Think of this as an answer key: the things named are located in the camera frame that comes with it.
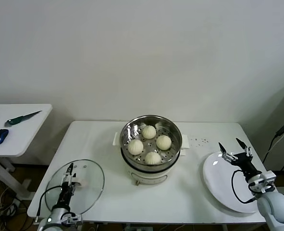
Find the white table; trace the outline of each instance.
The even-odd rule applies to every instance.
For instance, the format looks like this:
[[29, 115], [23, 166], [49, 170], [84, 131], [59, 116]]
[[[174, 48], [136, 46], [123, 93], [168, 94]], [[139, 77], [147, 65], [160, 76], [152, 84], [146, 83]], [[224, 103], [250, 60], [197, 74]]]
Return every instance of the white table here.
[[42, 111], [29, 120], [23, 121], [10, 128], [9, 134], [2, 144], [0, 144], [0, 162], [6, 169], [0, 165], [0, 180], [17, 193], [19, 199], [30, 199], [34, 194], [27, 190], [30, 180], [27, 179], [20, 184], [8, 171], [14, 171], [12, 164], [4, 157], [21, 156], [36, 133], [46, 120], [50, 111], [51, 104], [0, 104], [0, 129], [5, 128], [7, 120], [24, 116], [36, 111]]
[[[92, 209], [83, 215], [85, 221], [123, 223], [259, 223], [265, 219], [259, 212], [241, 214], [220, 204], [203, 183], [201, 172], [206, 157], [219, 151], [218, 142], [227, 150], [241, 152], [239, 138], [251, 146], [237, 123], [176, 123], [182, 134], [188, 135], [190, 149], [181, 156], [168, 179], [158, 185], [135, 186], [126, 173], [118, 147], [112, 146], [116, 131], [124, 122], [75, 121], [68, 128], [27, 214], [35, 217], [39, 198], [51, 176], [64, 164], [77, 159], [96, 161], [105, 174], [103, 193]], [[253, 164], [264, 171], [254, 149]], [[83, 199], [74, 200], [83, 203]], [[41, 217], [49, 211], [43, 201]]]

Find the metal rim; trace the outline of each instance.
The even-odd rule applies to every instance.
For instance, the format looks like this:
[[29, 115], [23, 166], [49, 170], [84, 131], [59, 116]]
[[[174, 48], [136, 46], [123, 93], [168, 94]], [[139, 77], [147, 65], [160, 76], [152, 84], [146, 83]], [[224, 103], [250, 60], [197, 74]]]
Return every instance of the metal rim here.
[[[158, 125], [158, 126], [153, 125], [157, 130], [157, 135], [160, 135], [160, 134], [161, 135], [167, 135], [172, 139], [172, 142], [173, 142], [173, 140], [175, 141], [175, 143], [174, 143], [175, 148], [171, 148], [170, 150], [160, 150], [159, 148], [155, 148], [157, 150], [155, 152], [160, 152], [160, 155], [162, 156], [162, 162], [159, 163], [159, 164], [156, 164], [156, 165], [148, 165], [148, 164], [145, 163], [145, 161], [140, 162], [140, 158], [138, 158], [138, 157], [137, 157], [137, 159], [138, 159], [138, 161], [137, 161], [137, 160], [135, 160], [135, 156], [131, 156], [130, 153], [128, 153], [128, 151], [125, 150], [127, 148], [127, 144], [129, 143], [129, 141], [134, 140], [134, 139], [141, 140], [144, 143], [144, 148], [146, 147], [145, 142], [147, 142], [147, 139], [144, 139], [141, 136], [141, 133], [140, 133], [141, 130], [142, 130], [141, 125], [138, 125], [138, 127], [137, 127], [138, 131], [137, 131], [137, 128], [135, 128], [136, 131], [134, 133], [131, 133], [131, 132], [132, 132], [133, 126], [135, 127], [139, 123], [142, 123], [142, 124], [144, 123], [144, 125], [149, 125], [147, 122], [144, 122], [145, 120], [148, 120], [148, 119], [149, 120], [153, 119], [155, 121], [156, 120], [162, 121], [161, 125]], [[150, 143], [148, 143], [148, 145], [151, 146], [156, 141], [157, 137], [158, 136], [156, 136], [153, 139], [150, 139], [149, 140]], [[145, 173], [158, 173], [158, 172], [165, 171], [169, 167], [173, 166], [179, 158], [180, 150], [181, 150], [181, 144], [182, 144], [182, 136], [181, 136], [181, 132], [180, 132], [179, 128], [176, 126], [176, 124], [173, 123], [172, 121], [170, 121], [169, 119], [164, 118], [162, 116], [158, 116], [158, 115], [143, 115], [143, 116], [139, 116], [137, 118], [134, 118], [131, 121], [129, 121], [128, 123], [126, 123], [126, 125], [123, 127], [123, 129], [120, 133], [121, 152], [122, 152], [122, 156], [123, 156], [125, 162], [129, 166], [134, 168], [135, 170], [140, 171], [140, 172], [145, 172]], [[141, 168], [146, 168], [146, 167], [148, 167], [148, 168], [158, 167], [158, 168], [161, 168], [161, 169], [154, 170], [154, 171], [150, 170], [150, 169], [148, 169], [148, 170], [142, 170], [141, 169]]]
[[177, 156], [177, 158], [176, 158], [176, 160], [174, 161], [174, 163], [172, 163], [171, 165], [167, 166], [166, 168], [164, 168], [164, 169], [162, 169], [162, 170], [149, 172], [149, 171], [142, 170], [142, 169], [139, 169], [139, 168], [133, 166], [133, 165], [125, 158], [122, 148], [121, 148], [121, 153], [122, 153], [122, 157], [123, 157], [124, 161], [125, 161], [131, 168], [133, 168], [133, 169], [136, 170], [136, 171], [143, 172], [143, 173], [148, 173], [148, 174], [151, 174], [151, 173], [160, 173], [160, 172], [164, 172], [164, 171], [168, 170], [169, 168], [171, 168], [171, 167], [177, 162], [177, 160], [178, 160], [178, 158], [179, 158], [179, 156], [180, 156], [180, 151], [179, 151], [179, 155]]
[[[67, 164], [73, 163], [73, 162], [75, 162], [75, 161], [81, 161], [81, 160], [87, 160], [87, 159], [74, 160], [74, 161], [68, 162]], [[101, 197], [101, 194], [102, 194], [102, 192], [103, 192], [104, 185], [105, 185], [105, 176], [104, 176], [104, 172], [103, 172], [102, 167], [101, 167], [97, 162], [95, 162], [95, 161], [93, 161], [93, 160], [87, 160], [87, 161], [90, 161], [90, 162], [95, 163], [95, 164], [100, 168], [100, 170], [101, 170], [101, 172], [102, 172], [102, 175], [103, 175], [103, 185], [102, 185], [102, 189], [101, 189], [101, 191], [100, 191], [100, 193], [99, 193], [99, 195], [98, 195], [98, 198], [94, 201], [94, 203], [93, 203], [87, 210], [83, 211], [83, 212], [80, 213], [80, 214], [83, 214], [83, 213], [87, 212], [88, 210], [90, 210], [90, 209], [95, 205], [95, 203], [96, 203], [96, 202], [99, 200], [99, 198]], [[60, 167], [60, 168], [52, 175], [52, 177], [50, 178], [49, 182], [52, 180], [52, 178], [55, 176], [55, 174], [56, 174], [62, 167]], [[47, 203], [47, 197], [46, 197], [46, 195], [45, 195], [45, 202], [46, 202], [46, 206], [47, 206], [48, 210], [51, 212], [51, 209], [49, 208], [48, 203]]]

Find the electric steamer pot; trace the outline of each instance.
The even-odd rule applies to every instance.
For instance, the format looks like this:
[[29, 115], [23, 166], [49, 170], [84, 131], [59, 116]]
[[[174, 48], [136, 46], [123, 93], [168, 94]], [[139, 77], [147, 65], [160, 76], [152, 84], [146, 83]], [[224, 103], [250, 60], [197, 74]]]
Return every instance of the electric steamer pot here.
[[[152, 125], [156, 129], [153, 139], [145, 139], [142, 130], [145, 126]], [[156, 146], [159, 136], [166, 135], [171, 138], [170, 149], [163, 151]], [[131, 155], [127, 149], [131, 140], [143, 142], [144, 150], [139, 155]], [[120, 145], [123, 159], [126, 163], [128, 173], [136, 180], [136, 185], [156, 184], [167, 179], [167, 173], [171, 170], [180, 156], [182, 136], [178, 127], [170, 120], [157, 115], [144, 115], [127, 123], [120, 134]], [[148, 165], [145, 156], [149, 152], [157, 152], [161, 156], [161, 163]]]

